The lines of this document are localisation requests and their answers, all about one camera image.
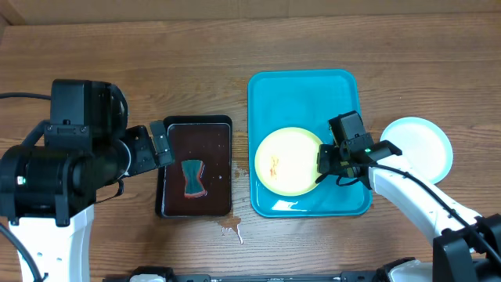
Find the pink green sponge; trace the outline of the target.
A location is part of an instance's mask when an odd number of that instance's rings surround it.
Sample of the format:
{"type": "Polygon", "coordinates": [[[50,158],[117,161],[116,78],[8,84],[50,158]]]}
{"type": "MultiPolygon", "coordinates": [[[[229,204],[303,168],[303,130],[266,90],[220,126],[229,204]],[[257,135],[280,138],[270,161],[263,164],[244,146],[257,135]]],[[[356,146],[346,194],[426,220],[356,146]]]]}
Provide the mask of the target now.
{"type": "Polygon", "coordinates": [[[204,163],[200,160],[186,160],[181,163],[185,179],[185,198],[203,197],[207,194],[201,177],[204,173],[204,163]]]}

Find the yellow plate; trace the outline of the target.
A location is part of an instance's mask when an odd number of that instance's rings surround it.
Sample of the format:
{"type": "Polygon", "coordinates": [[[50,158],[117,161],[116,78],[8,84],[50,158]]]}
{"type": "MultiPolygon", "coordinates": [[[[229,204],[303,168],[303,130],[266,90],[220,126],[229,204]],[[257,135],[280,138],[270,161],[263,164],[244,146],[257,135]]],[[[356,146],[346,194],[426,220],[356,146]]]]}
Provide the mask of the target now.
{"type": "Polygon", "coordinates": [[[314,190],[317,155],[322,144],[309,130],[288,127],[266,136],[254,156],[254,169],[265,188],[280,196],[296,197],[314,190]]]}

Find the light blue plate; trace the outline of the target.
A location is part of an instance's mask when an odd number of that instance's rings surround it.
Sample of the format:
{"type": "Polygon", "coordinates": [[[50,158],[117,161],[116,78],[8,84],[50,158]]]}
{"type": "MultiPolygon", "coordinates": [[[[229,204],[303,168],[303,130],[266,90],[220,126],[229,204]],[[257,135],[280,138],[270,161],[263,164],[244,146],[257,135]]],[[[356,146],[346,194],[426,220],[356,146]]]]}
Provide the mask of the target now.
{"type": "Polygon", "coordinates": [[[441,182],[451,171],[453,149],[448,136],[433,122],[403,117],[383,130],[380,141],[395,144],[416,171],[431,183],[441,182]]]}

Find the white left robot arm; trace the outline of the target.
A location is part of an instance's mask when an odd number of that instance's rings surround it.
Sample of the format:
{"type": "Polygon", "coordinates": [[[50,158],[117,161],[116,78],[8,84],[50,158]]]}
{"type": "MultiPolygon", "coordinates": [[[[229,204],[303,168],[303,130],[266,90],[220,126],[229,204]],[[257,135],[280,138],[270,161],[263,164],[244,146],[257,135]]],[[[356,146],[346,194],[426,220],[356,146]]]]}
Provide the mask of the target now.
{"type": "Polygon", "coordinates": [[[24,281],[88,281],[97,190],[173,162],[162,121],[95,137],[90,125],[41,121],[1,159],[2,234],[24,281]]]}

